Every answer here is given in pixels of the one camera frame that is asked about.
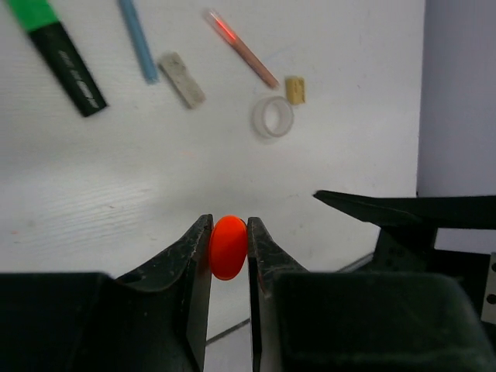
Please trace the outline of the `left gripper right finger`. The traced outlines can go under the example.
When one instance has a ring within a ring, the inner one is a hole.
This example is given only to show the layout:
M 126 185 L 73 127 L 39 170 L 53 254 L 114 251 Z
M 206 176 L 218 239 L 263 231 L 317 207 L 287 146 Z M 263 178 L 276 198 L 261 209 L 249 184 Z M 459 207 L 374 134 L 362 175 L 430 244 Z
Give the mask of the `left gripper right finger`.
M 493 371 L 494 343 L 441 274 L 310 272 L 247 223 L 255 371 Z

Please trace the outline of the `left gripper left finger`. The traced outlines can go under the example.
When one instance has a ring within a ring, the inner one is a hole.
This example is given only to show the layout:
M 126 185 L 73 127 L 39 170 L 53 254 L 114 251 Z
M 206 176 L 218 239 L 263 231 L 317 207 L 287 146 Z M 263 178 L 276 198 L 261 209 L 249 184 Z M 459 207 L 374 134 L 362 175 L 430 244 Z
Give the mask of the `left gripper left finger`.
M 3 371 L 200 371 L 213 218 L 121 277 L 1 276 Z

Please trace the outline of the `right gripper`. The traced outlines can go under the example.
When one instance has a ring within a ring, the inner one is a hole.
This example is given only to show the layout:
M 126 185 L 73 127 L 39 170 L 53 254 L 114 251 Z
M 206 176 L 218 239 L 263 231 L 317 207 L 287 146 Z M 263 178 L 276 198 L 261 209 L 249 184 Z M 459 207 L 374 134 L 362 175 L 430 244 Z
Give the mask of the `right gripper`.
M 381 228 L 372 271 L 433 272 L 466 279 L 495 273 L 493 195 L 372 198 L 319 190 L 313 197 Z

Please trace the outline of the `orange cap black highlighter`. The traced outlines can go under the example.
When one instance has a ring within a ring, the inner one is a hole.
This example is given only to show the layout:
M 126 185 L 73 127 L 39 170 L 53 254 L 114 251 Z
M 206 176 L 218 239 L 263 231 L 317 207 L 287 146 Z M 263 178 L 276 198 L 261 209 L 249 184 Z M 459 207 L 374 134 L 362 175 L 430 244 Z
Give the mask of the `orange cap black highlighter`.
M 222 217 L 214 226 L 208 247 L 212 274 L 221 281 L 233 279 L 242 269 L 248 250 L 247 225 L 234 215 Z

